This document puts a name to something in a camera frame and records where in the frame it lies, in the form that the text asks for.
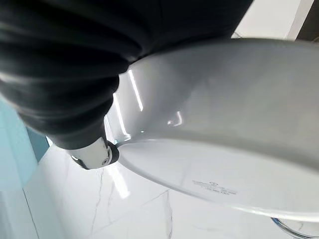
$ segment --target black flexible hose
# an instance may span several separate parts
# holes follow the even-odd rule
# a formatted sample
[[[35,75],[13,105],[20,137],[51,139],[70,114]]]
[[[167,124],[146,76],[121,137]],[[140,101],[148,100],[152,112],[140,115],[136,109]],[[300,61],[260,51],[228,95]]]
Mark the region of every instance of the black flexible hose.
[[[183,2],[1,0],[0,94],[58,146],[89,145],[129,64],[182,42],[229,37],[251,0]]]

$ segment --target white marble tile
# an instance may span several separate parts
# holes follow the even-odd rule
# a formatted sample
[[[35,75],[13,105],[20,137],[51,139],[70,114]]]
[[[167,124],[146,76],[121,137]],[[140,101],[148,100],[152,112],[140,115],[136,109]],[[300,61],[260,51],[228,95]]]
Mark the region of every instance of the white marble tile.
[[[56,146],[49,148],[38,170],[68,239],[87,237],[167,190],[118,163],[82,169]]]
[[[55,146],[38,170],[68,239],[291,238],[268,217],[168,190],[120,164],[84,170]],[[288,223],[319,235],[319,224]]]
[[[288,225],[304,233],[318,235],[316,232],[319,232],[319,224],[288,222]],[[268,217],[225,208],[169,190],[88,237],[88,239],[104,238],[290,239],[291,237],[281,231]]]

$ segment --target tile grout line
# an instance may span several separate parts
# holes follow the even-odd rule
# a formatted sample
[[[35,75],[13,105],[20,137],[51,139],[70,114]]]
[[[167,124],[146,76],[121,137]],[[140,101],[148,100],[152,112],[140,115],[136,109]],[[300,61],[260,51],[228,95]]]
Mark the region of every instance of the tile grout line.
[[[31,208],[30,208],[28,199],[26,198],[26,194],[25,194],[24,188],[22,188],[22,191],[23,191],[24,198],[25,198],[26,204],[27,204],[29,212],[30,212],[30,216],[31,216],[31,220],[32,220],[32,223],[33,223],[33,226],[34,226],[34,229],[35,229],[36,236],[38,237],[38,239],[40,239],[38,230],[36,228],[36,225],[35,225],[35,222],[34,222],[34,219],[33,219],[33,215],[32,215],[32,212],[31,212]]]

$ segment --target marble floor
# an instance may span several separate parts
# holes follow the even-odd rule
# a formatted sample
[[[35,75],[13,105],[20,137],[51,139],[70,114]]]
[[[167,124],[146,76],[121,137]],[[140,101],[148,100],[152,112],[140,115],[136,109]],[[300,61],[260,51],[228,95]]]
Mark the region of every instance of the marble floor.
[[[119,163],[84,170],[51,146],[24,188],[39,238],[287,239],[268,217],[169,190]],[[288,222],[319,235],[319,225]]]

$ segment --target manufacturer logo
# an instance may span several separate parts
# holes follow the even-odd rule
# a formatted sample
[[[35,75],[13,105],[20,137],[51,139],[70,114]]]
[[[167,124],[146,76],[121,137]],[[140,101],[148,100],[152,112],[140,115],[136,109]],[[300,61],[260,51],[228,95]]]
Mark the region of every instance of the manufacturer logo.
[[[203,182],[193,180],[193,184],[200,186],[201,188],[204,188],[205,190],[215,192],[215,193],[220,193],[220,194],[224,194],[224,195],[236,195],[237,194],[237,192],[235,190],[220,187],[218,185],[218,183],[215,183],[215,182],[203,183]]]

